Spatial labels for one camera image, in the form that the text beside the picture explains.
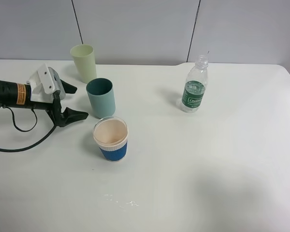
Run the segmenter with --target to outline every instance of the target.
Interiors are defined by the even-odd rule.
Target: plastic bottle
[[[184,94],[180,104],[182,111],[193,113],[200,108],[207,87],[207,66],[208,57],[200,55],[186,78]]]

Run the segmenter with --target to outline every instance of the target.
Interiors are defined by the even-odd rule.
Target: table
[[[126,157],[92,139],[85,84],[72,61],[0,60],[0,80],[25,83],[46,62],[78,87],[62,105],[89,112],[22,153],[0,153],[0,232],[290,232],[290,75],[278,65],[210,64],[200,109],[178,109],[193,63],[98,65],[129,127]],[[30,128],[30,110],[15,109]],[[0,147],[21,148],[52,123],[15,130],[0,109]]]

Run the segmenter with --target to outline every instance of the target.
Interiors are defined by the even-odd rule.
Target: cup
[[[110,80],[94,79],[87,84],[86,90],[95,117],[104,118],[114,114],[116,106],[113,83]]]
[[[71,49],[70,54],[84,83],[87,84],[97,78],[96,61],[92,46],[87,44],[77,45]]]
[[[119,117],[102,118],[93,129],[93,138],[104,157],[120,161],[127,153],[128,127]]]

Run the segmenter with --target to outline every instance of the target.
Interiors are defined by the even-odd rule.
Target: pale green cup
[[[70,54],[84,83],[87,84],[97,78],[95,54],[92,46],[77,45],[71,49]]]

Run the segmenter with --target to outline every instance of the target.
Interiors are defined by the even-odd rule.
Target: green label
[[[182,102],[189,108],[197,108],[201,105],[202,97],[205,92],[205,87],[201,82],[188,81],[185,84],[185,90]]]

